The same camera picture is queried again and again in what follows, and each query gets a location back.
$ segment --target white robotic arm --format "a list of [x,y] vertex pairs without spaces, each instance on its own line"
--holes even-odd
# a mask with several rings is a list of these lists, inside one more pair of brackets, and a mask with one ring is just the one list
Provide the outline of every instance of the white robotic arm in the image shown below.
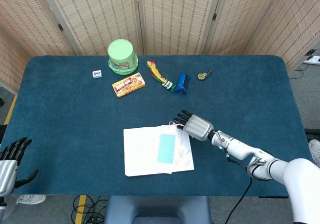
[[285,185],[292,205],[294,223],[320,223],[320,169],[306,159],[288,162],[274,158],[269,153],[251,147],[229,135],[215,131],[213,125],[188,111],[174,119],[178,128],[200,141],[210,140],[212,145],[223,149],[229,155],[243,160],[249,155],[252,159],[246,167],[247,173],[258,180],[274,179]]

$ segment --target green container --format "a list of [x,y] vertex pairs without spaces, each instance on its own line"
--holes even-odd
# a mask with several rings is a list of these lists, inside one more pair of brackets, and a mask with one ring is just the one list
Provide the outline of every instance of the green container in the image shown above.
[[138,67],[138,57],[130,41],[118,39],[108,46],[109,67],[119,75],[128,75]]

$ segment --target table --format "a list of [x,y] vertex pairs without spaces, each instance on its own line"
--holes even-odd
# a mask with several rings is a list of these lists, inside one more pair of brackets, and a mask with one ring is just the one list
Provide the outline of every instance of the table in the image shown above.
[[[188,93],[171,93],[152,78],[154,59],[166,78],[191,75]],[[181,109],[215,129],[290,161],[310,158],[283,60],[276,56],[139,56],[146,86],[117,98],[106,56],[39,56],[22,79],[3,146],[27,136],[18,179],[35,180],[15,194],[241,195],[249,177],[209,142],[191,140],[194,171],[126,177],[123,129],[168,124]],[[92,71],[102,70],[93,79]],[[197,74],[212,70],[205,81]],[[249,158],[242,161],[248,164]],[[275,181],[255,181],[248,195],[285,196]]]

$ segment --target power strip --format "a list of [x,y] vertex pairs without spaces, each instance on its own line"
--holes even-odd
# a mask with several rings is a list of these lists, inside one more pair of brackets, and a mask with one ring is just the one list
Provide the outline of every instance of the power strip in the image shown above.
[[312,56],[312,58],[305,60],[303,63],[311,65],[320,65],[320,56]]

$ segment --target black cable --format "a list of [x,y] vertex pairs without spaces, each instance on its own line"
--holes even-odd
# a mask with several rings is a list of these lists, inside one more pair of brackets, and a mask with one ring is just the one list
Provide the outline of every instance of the black cable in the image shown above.
[[[229,155],[229,153],[228,153],[228,150],[226,149],[226,147],[225,147],[225,145],[224,145],[224,143],[223,143],[223,141],[222,141],[222,139],[221,139],[221,136],[220,136],[219,132],[215,131],[215,134],[217,134],[218,139],[220,140],[221,146],[223,147],[223,150],[225,151],[225,156],[226,156],[227,161],[228,161],[228,162],[231,162],[231,163],[237,164],[237,165],[240,166],[243,170],[245,170],[245,172],[247,172],[247,171],[246,171],[247,169],[246,169],[243,165],[241,165],[239,162],[231,159],[231,157],[230,157],[230,155]],[[239,201],[235,204],[235,206],[233,207],[233,209],[232,209],[231,212],[229,213],[228,218],[226,219],[226,221],[225,221],[224,224],[227,224],[227,222],[229,221],[232,213],[234,212],[234,210],[237,208],[237,206],[240,204],[240,202],[242,201],[242,199],[245,197],[245,195],[246,195],[247,192],[249,191],[249,189],[250,189],[250,187],[251,187],[251,185],[252,185],[252,180],[253,180],[252,177],[250,177],[250,183],[249,183],[248,187],[246,188],[246,190],[244,191],[244,193],[243,193],[243,195],[241,196],[241,198],[239,199]]]
[[307,70],[307,68],[309,67],[309,64],[306,65],[306,67],[304,69],[302,69],[301,67],[299,67],[299,69],[295,70],[295,71],[299,71],[301,72],[300,76],[298,77],[293,77],[293,78],[290,78],[290,80],[295,80],[295,79],[300,79],[303,77],[303,75],[305,74],[304,71]]
[[[102,201],[106,201],[106,202],[107,202],[107,199],[100,199],[100,196],[99,196],[99,197],[98,197],[98,200],[97,200],[96,202],[94,202],[93,199],[92,199],[90,196],[87,195],[86,197],[88,197],[88,199],[90,199],[92,205],[78,205],[78,206],[75,206],[75,202],[76,202],[76,200],[77,200],[79,197],[80,197],[80,195],[77,195],[77,196],[74,198],[74,201],[73,201],[73,204],[72,204],[72,206],[73,206],[73,211],[72,211],[72,213],[71,213],[71,221],[72,221],[72,223],[73,223],[73,224],[76,224],[75,221],[74,221],[74,217],[73,217],[73,214],[74,214],[74,213],[86,214],[85,217],[84,217],[84,219],[83,219],[83,221],[82,221],[82,224],[91,223],[91,221],[92,221],[93,218],[94,218],[94,219],[99,218],[99,219],[101,220],[101,221],[98,221],[98,222],[97,222],[97,221],[94,221],[95,224],[103,223],[104,220],[105,220],[105,217],[104,217],[104,215],[101,214],[101,212],[102,212],[102,210],[103,210],[104,208],[106,208],[107,205],[105,205],[102,209],[100,209],[99,212],[96,211],[95,208],[96,208],[96,206],[97,206],[97,204],[98,204],[99,202],[102,202]],[[80,211],[77,210],[79,207],[84,207],[84,208],[87,208],[88,210],[83,210],[83,212],[80,212]]]
[[252,177],[250,177],[250,183],[248,185],[248,187],[246,188],[246,190],[244,191],[243,195],[241,196],[241,198],[238,200],[238,202],[235,204],[234,208],[231,210],[231,212],[228,215],[228,218],[226,219],[224,224],[227,224],[232,213],[234,212],[234,210],[236,209],[236,207],[240,204],[240,202],[242,201],[242,199],[245,197],[245,195],[247,194],[247,192],[249,191],[250,187],[252,185]]

